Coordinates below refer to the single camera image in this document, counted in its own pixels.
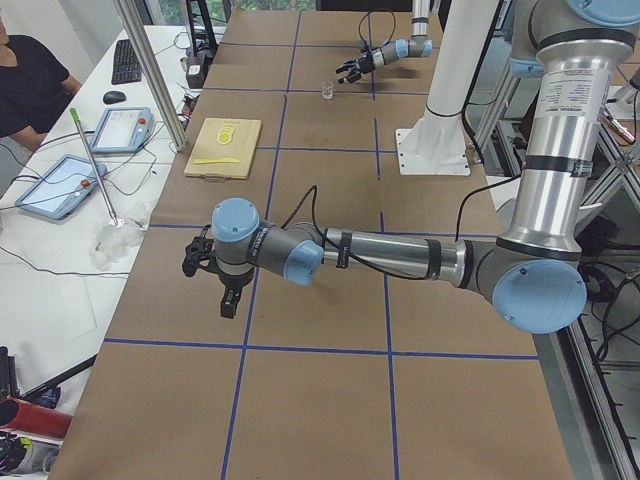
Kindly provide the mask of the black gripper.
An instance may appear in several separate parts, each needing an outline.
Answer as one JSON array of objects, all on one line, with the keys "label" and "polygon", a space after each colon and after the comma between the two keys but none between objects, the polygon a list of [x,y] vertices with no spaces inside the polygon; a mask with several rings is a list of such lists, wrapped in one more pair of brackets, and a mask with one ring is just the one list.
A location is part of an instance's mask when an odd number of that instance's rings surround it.
[{"label": "black gripper", "polygon": [[346,76],[339,78],[338,83],[354,83],[360,80],[362,78],[362,75],[370,74],[375,71],[379,65],[380,60],[377,52],[367,52],[358,60],[348,60],[335,70],[336,73],[351,72]]},{"label": "black gripper", "polygon": [[253,280],[253,269],[250,268],[240,274],[221,271],[218,277],[225,287],[223,298],[220,302],[220,315],[223,318],[234,319],[241,303],[243,289]]}]

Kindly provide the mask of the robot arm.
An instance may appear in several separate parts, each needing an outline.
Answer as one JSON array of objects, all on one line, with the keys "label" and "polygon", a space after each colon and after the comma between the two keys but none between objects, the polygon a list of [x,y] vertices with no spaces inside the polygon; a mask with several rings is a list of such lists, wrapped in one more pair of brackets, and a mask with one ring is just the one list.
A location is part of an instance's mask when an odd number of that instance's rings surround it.
[{"label": "robot arm", "polygon": [[394,28],[385,43],[377,48],[372,48],[361,32],[362,23],[372,14],[372,11],[367,12],[358,24],[361,56],[344,62],[336,69],[337,74],[344,73],[344,76],[338,79],[338,83],[354,83],[377,68],[401,59],[429,57],[433,51],[432,40],[429,38],[429,15],[432,5],[433,1],[412,1],[411,36],[408,40],[391,38],[395,32],[396,19],[395,13],[387,9],[392,15]]},{"label": "robot arm", "polygon": [[515,62],[541,70],[510,226],[493,241],[401,239],[315,222],[275,225],[241,198],[213,210],[208,269],[223,283],[220,310],[235,315],[243,288],[262,268],[311,284],[324,263],[361,265],[411,281],[441,280],[481,295],[512,326],[561,330],[581,314],[587,289],[574,237],[579,204],[613,72],[633,52],[635,1],[520,1]]}]

